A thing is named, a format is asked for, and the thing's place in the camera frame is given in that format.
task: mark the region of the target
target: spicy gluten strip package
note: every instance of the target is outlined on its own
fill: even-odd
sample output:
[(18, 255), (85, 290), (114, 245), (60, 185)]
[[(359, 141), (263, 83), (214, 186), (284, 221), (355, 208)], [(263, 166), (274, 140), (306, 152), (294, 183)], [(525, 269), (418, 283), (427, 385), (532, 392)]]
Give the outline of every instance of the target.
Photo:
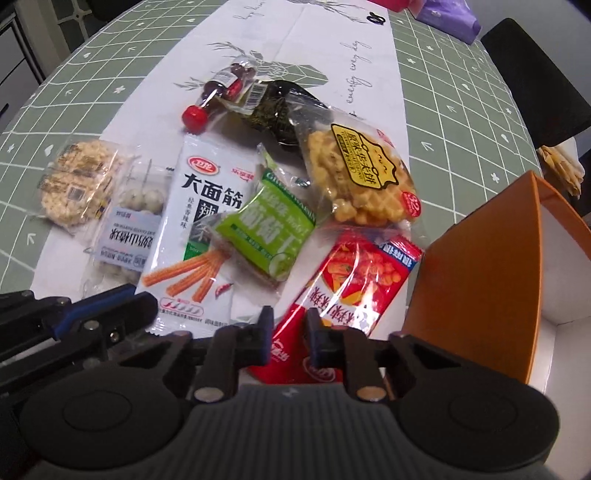
[(158, 300), (150, 332), (188, 330), (202, 338), (229, 324), (233, 266), (207, 238), (195, 240), (191, 227), (217, 213), (239, 210), (251, 195), (255, 165), (255, 152), (186, 135), (137, 289)]
[(342, 233), (275, 328), (271, 362), (251, 373), (270, 384), (341, 381), (340, 371), (310, 363), (307, 310), (317, 308), (326, 326), (346, 325), (369, 336), (421, 255), (402, 235), (375, 244), (360, 233)]

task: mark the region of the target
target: white drawer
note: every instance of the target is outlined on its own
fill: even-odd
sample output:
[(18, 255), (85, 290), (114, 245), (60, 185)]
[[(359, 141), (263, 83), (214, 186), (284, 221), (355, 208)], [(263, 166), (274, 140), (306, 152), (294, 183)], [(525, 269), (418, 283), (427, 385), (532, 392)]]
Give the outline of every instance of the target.
[(0, 132), (4, 132), (12, 117), (37, 87), (37, 79), (26, 60), (23, 60), (0, 84)]
[(23, 58), (24, 55), (12, 28), (7, 28), (0, 35), (0, 83)]

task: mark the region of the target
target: grid pattern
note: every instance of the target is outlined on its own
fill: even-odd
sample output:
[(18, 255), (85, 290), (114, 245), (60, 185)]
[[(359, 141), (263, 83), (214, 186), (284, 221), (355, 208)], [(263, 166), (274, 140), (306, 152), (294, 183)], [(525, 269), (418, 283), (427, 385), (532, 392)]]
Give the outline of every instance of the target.
[(51, 225), (32, 215), (48, 157), (98, 137), (154, 66), (225, 0), (148, 0), (78, 48), (0, 135), (0, 292), (31, 285)]
[(404, 97), (410, 170), (422, 227), (442, 235), (527, 170), (541, 175), (513, 97), (477, 41), (471, 46), (404, 10), (389, 13)]
[[(225, 0), (146, 0), (78, 48), (0, 135), (0, 292), (28, 288), (51, 226), (32, 215), (37, 183), (69, 135), (98, 137), (154, 66)], [(481, 44), (390, 13), (410, 169), (431, 239), (526, 170), (532, 143)]]

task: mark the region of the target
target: yellow label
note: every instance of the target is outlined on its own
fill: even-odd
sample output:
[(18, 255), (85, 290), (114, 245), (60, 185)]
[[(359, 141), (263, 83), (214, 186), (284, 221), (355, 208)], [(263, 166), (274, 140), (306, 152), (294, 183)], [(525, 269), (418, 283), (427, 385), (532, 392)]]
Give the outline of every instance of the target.
[(381, 145), (370, 142), (357, 130), (337, 124), (331, 128), (353, 183), (377, 190), (390, 183), (398, 185), (396, 165)]

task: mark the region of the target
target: red circle logo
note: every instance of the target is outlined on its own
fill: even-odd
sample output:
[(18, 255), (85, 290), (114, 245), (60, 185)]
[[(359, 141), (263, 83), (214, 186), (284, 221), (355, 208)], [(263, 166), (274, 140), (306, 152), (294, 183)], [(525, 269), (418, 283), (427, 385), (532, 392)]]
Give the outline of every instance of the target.
[(219, 167), (212, 161), (203, 157), (189, 157), (187, 159), (189, 166), (204, 175), (215, 175), (220, 171)]
[(411, 217), (418, 217), (421, 215), (421, 202), (413, 192), (403, 192), (402, 201), (406, 211), (410, 213)]
[(330, 383), (336, 380), (336, 373), (334, 368), (314, 368), (310, 363), (309, 356), (304, 358), (304, 361), (301, 363), (301, 366), (304, 368), (304, 372), (306, 372), (317, 382)]

